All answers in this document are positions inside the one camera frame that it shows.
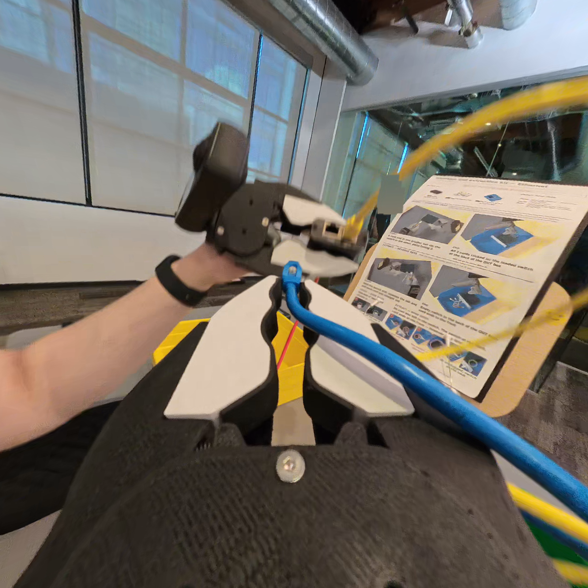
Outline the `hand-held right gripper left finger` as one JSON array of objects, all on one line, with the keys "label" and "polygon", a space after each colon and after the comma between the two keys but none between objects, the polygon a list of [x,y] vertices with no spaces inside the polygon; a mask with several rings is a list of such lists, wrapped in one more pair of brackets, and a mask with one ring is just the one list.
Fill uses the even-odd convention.
[{"label": "hand-held right gripper left finger", "polygon": [[265,277],[212,316],[164,410],[167,419],[218,421],[268,380],[275,354],[262,321],[276,318],[277,286],[276,276]]}]

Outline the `instruction sheet on board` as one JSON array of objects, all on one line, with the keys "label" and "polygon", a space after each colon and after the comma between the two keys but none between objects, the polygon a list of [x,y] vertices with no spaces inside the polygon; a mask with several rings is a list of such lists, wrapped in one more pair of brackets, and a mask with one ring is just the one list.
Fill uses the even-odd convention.
[{"label": "instruction sheet on board", "polygon": [[[378,244],[373,245],[365,254],[359,269],[350,282],[343,299],[350,301],[354,291],[362,280],[362,275],[371,266],[371,258],[376,254]],[[532,319],[537,319],[540,313],[554,311],[557,306],[570,303],[570,295],[553,281],[548,281],[548,287],[540,293],[539,302],[533,307]],[[486,394],[480,394],[476,399],[457,393],[463,400],[481,409],[490,417],[502,417],[514,411],[523,399],[526,391],[538,375],[541,366],[548,358],[560,334],[564,330],[567,321],[571,317],[568,310],[562,311],[554,323],[544,324],[536,330],[527,331],[517,340],[509,344],[506,358],[499,365],[499,371],[487,390]]]}]

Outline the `person's left hand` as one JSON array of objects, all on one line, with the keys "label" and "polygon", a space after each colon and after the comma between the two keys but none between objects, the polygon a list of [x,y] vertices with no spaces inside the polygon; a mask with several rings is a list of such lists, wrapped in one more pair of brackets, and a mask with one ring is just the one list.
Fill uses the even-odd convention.
[{"label": "person's left hand", "polygon": [[173,262],[173,271],[187,287],[206,292],[216,285],[238,280],[249,271],[237,265],[226,254],[219,254],[209,243],[203,243],[190,254]]}]

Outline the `printed instruction poster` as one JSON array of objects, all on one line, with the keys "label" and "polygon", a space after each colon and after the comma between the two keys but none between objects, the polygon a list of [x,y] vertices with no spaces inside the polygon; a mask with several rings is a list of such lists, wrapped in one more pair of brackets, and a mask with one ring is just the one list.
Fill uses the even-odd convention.
[{"label": "printed instruction poster", "polygon": [[587,223],[587,185],[434,176],[390,221],[349,295],[410,354],[518,325]]}]

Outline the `black wristband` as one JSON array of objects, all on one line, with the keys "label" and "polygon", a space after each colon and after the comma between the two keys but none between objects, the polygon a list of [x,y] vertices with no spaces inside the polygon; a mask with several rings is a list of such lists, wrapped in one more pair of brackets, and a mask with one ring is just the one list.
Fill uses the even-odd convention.
[{"label": "black wristband", "polygon": [[177,276],[172,265],[179,260],[181,257],[178,255],[167,256],[156,266],[155,277],[167,294],[178,303],[188,308],[196,308],[207,291],[193,289]]}]

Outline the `glass window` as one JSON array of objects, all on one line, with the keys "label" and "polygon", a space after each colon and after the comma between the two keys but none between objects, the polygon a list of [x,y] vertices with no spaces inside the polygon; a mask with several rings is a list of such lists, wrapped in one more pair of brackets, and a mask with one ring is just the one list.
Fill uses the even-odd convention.
[{"label": "glass window", "polygon": [[173,215],[217,122],[284,182],[309,76],[224,1],[1,1],[1,195]]}]

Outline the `yellow plastic bin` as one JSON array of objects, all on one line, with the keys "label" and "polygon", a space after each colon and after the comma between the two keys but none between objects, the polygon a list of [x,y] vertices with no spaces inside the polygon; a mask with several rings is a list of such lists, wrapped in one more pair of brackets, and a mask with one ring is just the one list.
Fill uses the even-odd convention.
[{"label": "yellow plastic bin", "polygon": [[[210,319],[184,320],[178,323],[166,336],[153,353],[152,363],[158,364],[171,350],[173,350],[195,327],[207,324]],[[308,345],[303,336],[303,330],[297,326],[293,332],[294,323],[290,316],[282,311],[277,313],[278,331],[272,342],[276,357],[279,359],[285,350],[285,356],[278,367],[279,398],[278,405],[300,399],[303,395],[303,373],[305,356]]]}]

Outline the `green plastic bin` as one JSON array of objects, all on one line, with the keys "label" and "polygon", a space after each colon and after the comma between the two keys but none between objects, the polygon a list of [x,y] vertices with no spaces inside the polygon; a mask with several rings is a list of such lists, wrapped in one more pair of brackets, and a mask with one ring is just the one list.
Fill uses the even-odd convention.
[{"label": "green plastic bin", "polygon": [[539,518],[523,512],[523,518],[542,549],[551,558],[587,567],[587,543]]}]

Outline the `person's left forearm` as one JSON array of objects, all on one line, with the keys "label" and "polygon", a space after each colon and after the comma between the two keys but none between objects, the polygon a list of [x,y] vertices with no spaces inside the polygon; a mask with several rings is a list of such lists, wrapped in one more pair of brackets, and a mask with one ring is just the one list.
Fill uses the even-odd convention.
[{"label": "person's left forearm", "polygon": [[43,436],[105,399],[188,312],[151,278],[26,348],[1,350],[1,451]]}]

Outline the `black ethernet port box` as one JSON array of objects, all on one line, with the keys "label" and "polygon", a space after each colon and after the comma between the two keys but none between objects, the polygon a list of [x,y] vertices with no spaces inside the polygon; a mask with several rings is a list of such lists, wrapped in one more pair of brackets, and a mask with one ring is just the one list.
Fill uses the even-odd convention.
[{"label": "black ethernet port box", "polygon": [[324,251],[354,261],[365,250],[368,232],[361,230],[356,235],[349,235],[345,231],[344,225],[317,219],[311,226],[307,245],[315,251]]}]

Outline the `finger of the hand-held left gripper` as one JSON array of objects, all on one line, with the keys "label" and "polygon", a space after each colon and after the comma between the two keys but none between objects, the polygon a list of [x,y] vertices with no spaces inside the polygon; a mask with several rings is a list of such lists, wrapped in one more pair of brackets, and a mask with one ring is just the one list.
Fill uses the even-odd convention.
[{"label": "finger of the hand-held left gripper", "polygon": [[359,268],[356,261],[326,251],[309,249],[298,239],[282,241],[270,257],[270,263],[279,268],[283,268],[288,262],[298,262],[303,275],[312,278],[350,275]]},{"label": "finger of the hand-held left gripper", "polygon": [[295,195],[284,196],[282,213],[287,221],[295,226],[311,226],[315,221],[326,221],[337,226],[346,224],[340,214],[323,203]]}]

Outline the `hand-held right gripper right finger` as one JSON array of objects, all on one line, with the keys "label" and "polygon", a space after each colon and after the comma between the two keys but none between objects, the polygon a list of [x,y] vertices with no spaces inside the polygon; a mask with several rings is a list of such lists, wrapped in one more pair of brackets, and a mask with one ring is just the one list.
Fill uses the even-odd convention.
[{"label": "hand-held right gripper right finger", "polygon": [[[349,302],[307,279],[308,309],[378,343],[372,323]],[[380,368],[341,344],[320,335],[310,349],[313,381],[367,417],[408,416],[415,411],[405,388]]]}]

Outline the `silver ventilation duct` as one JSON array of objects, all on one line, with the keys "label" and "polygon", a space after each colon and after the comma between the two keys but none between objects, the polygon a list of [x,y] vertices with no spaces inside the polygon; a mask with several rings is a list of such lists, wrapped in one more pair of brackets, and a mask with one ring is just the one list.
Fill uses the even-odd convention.
[{"label": "silver ventilation duct", "polygon": [[379,60],[333,1],[269,1],[281,15],[318,47],[349,84],[369,83]]}]

